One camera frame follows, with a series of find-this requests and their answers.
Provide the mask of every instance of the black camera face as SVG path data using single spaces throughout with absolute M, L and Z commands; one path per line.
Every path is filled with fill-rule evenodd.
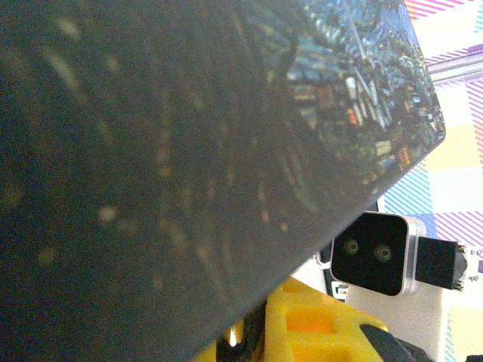
M 332 275 L 387 296 L 402 291 L 408 224 L 400 216 L 364 213 L 334 239 Z

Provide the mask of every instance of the yellow plastic part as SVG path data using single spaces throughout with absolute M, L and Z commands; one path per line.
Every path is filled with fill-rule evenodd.
M 217 341 L 213 341 L 198 356 L 193 358 L 191 362 L 217 362 Z
M 383 362 L 360 330 L 383 322 L 290 278 L 266 304 L 264 362 Z

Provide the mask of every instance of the camera lens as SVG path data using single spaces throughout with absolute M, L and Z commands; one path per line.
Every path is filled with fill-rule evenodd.
M 386 245 L 379 245 L 374 251 L 374 254 L 380 262 L 388 262 L 392 257 L 391 248 Z
M 354 239 L 350 239 L 344 243 L 344 250 L 349 255 L 354 255 L 359 250 L 359 243 Z

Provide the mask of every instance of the depth camera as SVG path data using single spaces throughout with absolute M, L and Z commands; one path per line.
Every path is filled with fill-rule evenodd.
M 412 218 L 363 213 L 334 239 L 332 275 L 387 296 L 413 293 L 418 231 Z

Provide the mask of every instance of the yellow square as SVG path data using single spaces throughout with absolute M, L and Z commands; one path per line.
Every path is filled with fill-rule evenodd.
M 452 308 L 450 324 L 457 360 L 465 360 L 469 354 L 483 354 L 483 310 Z
M 429 171 L 480 165 L 475 128 L 472 125 L 449 127 L 445 141 L 426 158 Z

